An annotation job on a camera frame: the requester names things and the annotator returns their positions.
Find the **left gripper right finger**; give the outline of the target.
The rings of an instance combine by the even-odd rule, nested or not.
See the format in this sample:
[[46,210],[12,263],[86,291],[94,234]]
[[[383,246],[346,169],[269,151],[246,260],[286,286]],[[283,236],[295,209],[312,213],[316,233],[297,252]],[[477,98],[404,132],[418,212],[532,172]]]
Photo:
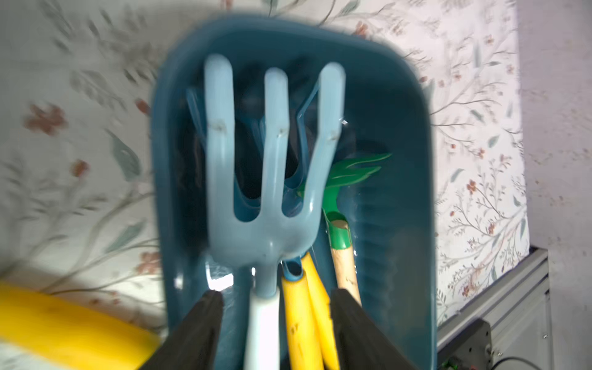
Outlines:
[[342,288],[330,297],[331,320],[341,369],[415,369],[367,316],[362,306]]

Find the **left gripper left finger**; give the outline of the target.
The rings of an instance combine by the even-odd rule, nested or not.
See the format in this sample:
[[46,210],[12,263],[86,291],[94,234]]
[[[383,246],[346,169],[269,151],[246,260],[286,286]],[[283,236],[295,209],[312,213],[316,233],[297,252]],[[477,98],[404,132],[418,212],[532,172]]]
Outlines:
[[140,369],[214,368],[223,309],[223,294],[214,290],[206,291]]

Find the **blue rake yellow handle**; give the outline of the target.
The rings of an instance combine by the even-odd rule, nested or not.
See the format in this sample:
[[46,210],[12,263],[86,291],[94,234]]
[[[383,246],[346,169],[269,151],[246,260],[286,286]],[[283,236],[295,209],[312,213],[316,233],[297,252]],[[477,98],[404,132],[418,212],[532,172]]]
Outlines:
[[282,262],[282,291],[291,369],[324,369],[305,271],[300,259]]
[[72,369],[139,369],[160,347],[135,325],[5,282],[1,340]]

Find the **light blue fork white handle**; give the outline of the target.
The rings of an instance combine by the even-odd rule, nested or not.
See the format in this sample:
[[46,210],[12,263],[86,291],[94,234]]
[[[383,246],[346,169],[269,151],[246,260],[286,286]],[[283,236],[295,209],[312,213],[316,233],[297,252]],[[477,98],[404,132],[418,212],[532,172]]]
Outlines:
[[329,63],[320,72],[318,134],[305,182],[304,205],[296,216],[288,217],[282,210],[290,130],[288,77],[277,68],[265,73],[261,207],[254,220],[244,222],[234,212],[233,69],[222,55],[210,55],[205,62],[209,246],[216,262],[254,272],[246,369],[280,366],[278,264],[304,254],[316,239],[325,185],[342,132],[345,81],[345,70],[338,63]]

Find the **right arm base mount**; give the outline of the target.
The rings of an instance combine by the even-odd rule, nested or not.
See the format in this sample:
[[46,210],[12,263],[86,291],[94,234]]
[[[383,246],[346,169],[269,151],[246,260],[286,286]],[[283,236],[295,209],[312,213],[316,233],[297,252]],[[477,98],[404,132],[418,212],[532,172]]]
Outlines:
[[475,319],[438,353],[438,370],[488,370],[493,366],[490,324]]

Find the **teal plastic storage box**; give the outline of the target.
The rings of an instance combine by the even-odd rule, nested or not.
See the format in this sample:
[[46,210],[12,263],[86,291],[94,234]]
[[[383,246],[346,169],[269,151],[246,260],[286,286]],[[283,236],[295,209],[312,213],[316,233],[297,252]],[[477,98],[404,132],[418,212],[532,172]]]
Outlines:
[[356,252],[362,307],[416,368],[436,368],[436,256],[430,115],[415,74],[394,50],[344,33],[253,15],[205,23],[170,53],[152,109],[152,158],[167,323],[176,328],[214,279],[229,274],[208,254],[204,151],[187,90],[204,60],[225,56],[236,106],[260,117],[263,75],[283,69],[291,106],[323,66],[346,73],[345,126],[336,160],[385,154],[379,172],[339,192]]

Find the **green rake wooden handle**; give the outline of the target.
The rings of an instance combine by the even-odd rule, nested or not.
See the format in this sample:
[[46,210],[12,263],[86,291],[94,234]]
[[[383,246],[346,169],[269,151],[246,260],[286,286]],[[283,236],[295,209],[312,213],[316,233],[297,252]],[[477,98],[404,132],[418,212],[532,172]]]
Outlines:
[[381,167],[374,163],[390,157],[390,154],[373,154],[334,163],[325,185],[322,212],[328,230],[337,286],[348,291],[358,303],[361,303],[362,299],[359,293],[351,228],[347,217],[339,210],[339,192],[340,189],[361,183],[379,172]]

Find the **blue fork yellow handle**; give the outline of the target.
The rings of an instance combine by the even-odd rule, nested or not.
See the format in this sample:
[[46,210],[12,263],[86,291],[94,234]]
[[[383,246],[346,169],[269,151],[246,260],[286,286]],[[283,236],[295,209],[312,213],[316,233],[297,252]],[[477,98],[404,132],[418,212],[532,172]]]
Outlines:
[[307,253],[302,258],[302,267],[306,274],[311,306],[319,331],[323,361],[328,369],[340,369],[333,322],[331,320],[330,298],[319,277],[311,254]]

